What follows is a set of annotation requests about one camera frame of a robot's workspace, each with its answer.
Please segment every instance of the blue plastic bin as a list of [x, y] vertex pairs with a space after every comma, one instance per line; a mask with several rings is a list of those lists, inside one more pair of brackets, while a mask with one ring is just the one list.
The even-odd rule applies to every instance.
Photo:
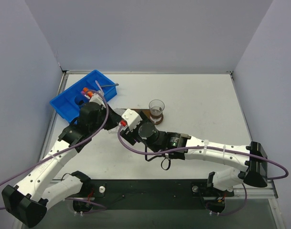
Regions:
[[[68, 122], [71, 122], [75, 117], [79, 116], [79, 106], [75, 103], [75, 98], [79, 96], [84, 87], [92, 90], [98, 90], [95, 80], [100, 85], [114, 84], [110, 79], [100, 73], [98, 70], [94, 70], [83, 79], [79, 80], [64, 92], [50, 101], [50, 104], [56, 112]], [[117, 95], [115, 86], [103, 88], [104, 97], [107, 101]]]

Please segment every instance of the wire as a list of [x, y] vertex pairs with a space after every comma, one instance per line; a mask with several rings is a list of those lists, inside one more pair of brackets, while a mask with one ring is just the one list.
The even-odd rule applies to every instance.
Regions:
[[63, 176], [62, 176], [62, 178], [60, 179], [60, 181], [63, 181], [64, 180], [64, 177], [65, 177], [65, 175], [71, 175], [71, 173], [65, 173], [65, 174], [63, 174]]
[[96, 84], [97, 84], [98, 88], [100, 89], [100, 91], [101, 91], [102, 93], [104, 93], [104, 92], [103, 92], [103, 89], [102, 89], [101, 85], [99, 85], [98, 81], [97, 81], [97, 80], [95, 80], [95, 82], [96, 82]]
[[[204, 147], [203, 146], [189, 146], [189, 147], [179, 147], [179, 148], [174, 148], [174, 149], [168, 149], [168, 150], [164, 150], [164, 151], [159, 151], [159, 152], [154, 152], [154, 153], [147, 153], [147, 152], [142, 152], [142, 151], [139, 151], [139, 150], [136, 150], [134, 148], [131, 148], [129, 147], [123, 140], [122, 140], [122, 137], [120, 135], [120, 132], [122, 130], [123, 126], [121, 125], [119, 130], [118, 130], [118, 139], [120, 141], [120, 143], [125, 147], [127, 148], [128, 150], [130, 150], [131, 152], [134, 152], [136, 154], [141, 154], [141, 155], [161, 155], [161, 154], [169, 154], [171, 152], [174, 152], [174, 151], [178, 151], [178, 150], [186, 150], [186, 149], [203, 149]], [[207, 146], [207, 149], [212, 149], [212, 150], [217, 150], [217, 151], [224, 151], [224, 149], [222, 148], [218, 148], [218, 147], [212, 147], [212, 146]], [[277, 180], [277, 179], [283, 179], [283, 178], [286, 178], [288, 175], [289, 175], [289, 171], [287, 170], [286, 167], [278, 164], [277, 162], [274, 162], [272, 160], [269, 160], [269, 159], [266, 159], [264, 157], [260, 157], [260, 156], [257, 156], [257, 155], [252, 155], [252, 154], [247, 154], [247, 153], [242, 153], [242, 152], [239, 152], [239, 151], [235, 151], [235, 150], [229, 150], [229, 149], [225, 149], [225, 152], [227, 153], [231, 153], [231, 154], [239, 154], [239, 155], [244, 155], [244, 156], [248, 156], [248, 157], [253, 157], [253, 158], [256, 158], [258, 160], [262, 160], [262, 161], [265, 161], [265, 162], [268, 162], [270, 164], [273, 164], [279, 168], [281, 168], [285, 174], [282, 175], [282, 176], [279, 176], [279, 177], [270, 177], [268, 179], [272, 179], [272, 180]]]
[[[147, 153], [147, 146], [145, 146], [145, 148], [144, 148], [144, 152]], [[144, 155], [145, 160], [148, 161], [148, 162], [150, 162], [150, 161], [152, 161], [153, 159], [158, 158], [158, 157], [163, 157], [163, 155], [155, 155], [155, 156], [151, 157], [150, 159], [147, 158], [147, 155]], [[163, 170], [167, 171], [167, 170], [169, 170], [169, 169], [171, 168], [171, 160], [168, 159], [169, 164], [168, 164], [167, 168], [163, 168], [163, 162], [164, 162], [165, 159], [166, 159], [166, 158], [164, 158], [164, 159], [162, 160], [160, 166], [161, 166], [161, 168], [162, 168]]]
[[219, 216], [230, 216], [230, 215], [232, 215], [232, 214], [237, 213], [237, 212], [240, 211], [242, 208], [244, 208], [244, 207], [246, 206], [246, 204], [247, 204], [247, 190], [246, 190], [246, 187], [245, 187], [244, 184], [242, 184], [242, 186], [243, 186], [243, 188], [244, 188], [245, 198], [244, 198], [244, 202], [243, 202], [243, 204], [242, 204], [240, 207], [238, 207], [237, 209], [232, 210], [232, 211], [227, 212], [227, 213], [216, 213], [216, 212], [211, 211], [211, 210], [208, 208], [208, 205], [209, 205], [210, 202], [207, 202], [207, 203], [206, 203], [206, 206], [205, 206], [206, 209], [210, 210], [212, 213], [214, 213], [214, 214], [216, 214], [216, 215], [219, 215]]
[[94, 203], [94, 202], [91, 202], [91, 201], [88, 201], [88, 200], [85, 200], [85, 199], [66, 198], [66, 200], [73, 200], [73, 201], [84, 202], [84, 203], [91, 204], [91, 205], [94, 205], [94, 206], [97, 206], [97, 207], [102, 208], [102, 209], [95, 209], [95, 210], [83, 212], [83, 214], [91, 214], [91, 213], [94, 213], [94, 212], [99, 212], [99, 211], [105, 211], [105, 210], [107, 210], [107, 207], [105, 207], [104, 205], [97, 204], [97, 203]]
[[41, 161], [39, 161], [38, 163], [36, 163], [36, 164], [33, 165], [32, 167], [29, 167], [28, 169], [26, 169], [26, 170], [24, 170], [24, 171], [22, 171], [22, 172], [20, 172], [20, 173], [18, 173], [18, 174], [16, 174], [16, 175], [13, 175], [12, 177], [10, 177], [10, 178], [8, 178], [8, 179], [2, 181], [2, 182], [0, 183], [0, 186], [2, 186], [2, 185], [4, 185], [5, 183], [7, 183], [7, 182], [9, 182], [9, 181], [11, 181], [11, 180], [13, 180], [13, 179], [15, 179], [16, 177], [18, 177], [18, 176], [20, 176], [20, 175], [22, 175], [22, 174], [28, 172], [29, 170], [34, 169], [36, 166], [41, 165], [42, 163], [44, 163], [44, 162], [46, 162], [46, 161], [52, 159], [52, 158], [55, 157], [55, 156], [58, 156], [58, 155], [60, 155], [60, 154], [63, 154], [63, 153], [65, 153], [65, 152], [67, 152], [67, 151], [69, 151], [69, 150], [71, 150], [71, 149], [74, 149], [74, 148], [76, 148], [76, 147], [79, 147], [79, 146], [81, 146], [81, 145], [87, 143], [91, 138], [93, 138], [95, 135], [97, 135], [97, 134], [100, 132], [101, 129], [104, 128], [104, 126], [105, 126], [105, 124], [106, 124], [106, 122], [107, 122], [107, 120], [108, 120], [108, 116], [109, 116], [109, 107], [108, 107], [108, 103], [107, 103], [106, 99], [105, 99], [105, 98], [104, 98], [104, 97], [103, 97], [99, 92], [94, 91], [94, 90], [88, 90], [88, 91], [91, 91], [91, 92], [97, 94], [98, 96], [100, 96], [100, 97], [102, 98], [102, 100], [103, 100], [103, 103], [104, 103], [105, 107], [106, 107], [106, 117], [105, 117], [105, 119], [104, 119], [104, 121], [103, 121], [103, 124], [100, 126], [100, 128], [97, 129], [97, 131], [95, 131], [95, 132], [94, 132], [90, 137], [86, 138], [85, 140], [81, 141], [80, 143], [77, 143], [77, 144], [74, 145], [74, 146], [70, 146], [70, 147], [68, 147], [67, 149], [61, 150], [61, 151], [59, 151], [58, 153], [53, 154], [53, 156], [49, 156], [49, 157], [47, 157], [47, 158], [45, 158], [45, 159], [42, 159]]
[[90, 201], [90, 198], [93, 196], [93, 193], [94, 193], [94, 189], [92, 188], [90, 194], [88, 195], [88, 201]]
[[224, 193], [223, 197], [221, 199], [218, 199], [219, 197], [216, 198], [216, 200], [218, 202], [222, 202], [222, 201], [225, 201], [225, 197], [226, 197], [226, 192]]
[[169, 161], [169, 164], [167, 166], [167, 168], [163, 168], [163, 162], [166, 160], [167, 158], [165, 158], [164, 160], [162, 160], [161, 162], [161, 168], [165, 171], [169, 170], [171, 168], [171, 160], [170, 159], [167, 159]]
[[[144, 148], [144, 152], [147, 153], [147, 146], [145, 146], [145, 148]], [[158, 158], [158, 157], [163, 157], [163, 156], [162, 156], [162, 155], [156, 155], [156, 156], [153, 156], [153, 157], [151, 157], [150, 159], [148, 159], [148, 158], [147, 158], [147, 155], [144, 155], [145, 160], [148, 161], [148, 162], [150, 162], [150, 161], [152, 161], [153, 159]]]

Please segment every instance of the orange cap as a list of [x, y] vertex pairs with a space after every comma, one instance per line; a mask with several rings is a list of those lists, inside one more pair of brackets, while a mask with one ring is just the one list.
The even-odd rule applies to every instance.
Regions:
[[87, 95], [91, 98], [93, 96], [93, 92], [88, 92]]

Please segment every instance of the clear plastic cup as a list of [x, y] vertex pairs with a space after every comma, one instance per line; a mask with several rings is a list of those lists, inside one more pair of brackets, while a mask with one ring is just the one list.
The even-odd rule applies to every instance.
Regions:
[[165, 108], [163, 101], [159, 99], [152, 100], [149, 104], [149, 109], [151, 112], [151, 120], [153, 122], [159, 122], [162, 119], [162, 112]]

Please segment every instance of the white wall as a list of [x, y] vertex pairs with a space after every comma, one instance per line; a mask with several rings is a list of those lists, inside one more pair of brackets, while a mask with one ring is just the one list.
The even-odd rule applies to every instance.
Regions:
[[26, 0], [65, 70], [234, 70], [272, 0]]
[[[274, 0], [234, 72], [254, 141], [289, 169], [275, 182], [291, 229], [291, 0]], [[271, 175], [282, 172], [270, 167]]]
[[[0, 182], [38, 161], [61, 75], [25, 2], [0, 1]], [[0, 211], [0, 229], [12, 219]]]

